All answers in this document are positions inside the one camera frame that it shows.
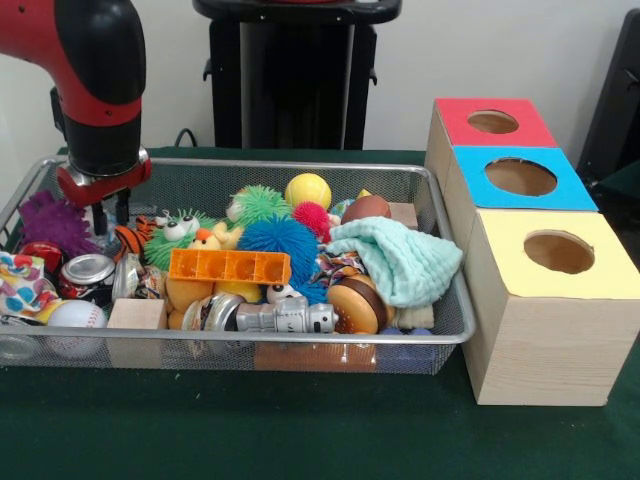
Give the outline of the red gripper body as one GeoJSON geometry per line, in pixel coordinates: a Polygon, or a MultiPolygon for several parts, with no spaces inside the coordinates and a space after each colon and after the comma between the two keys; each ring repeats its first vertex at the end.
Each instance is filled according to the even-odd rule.
{"type": "Polygon", "coordinates": [[[56,178],[65,198],[76,207],[86,207],[125,189],[133,189],[151,176],[151,160],[147,150],[141,147],[135,166],[122,175],[95,177],[81,173],[64,162],[56,170],[56,178]]]}

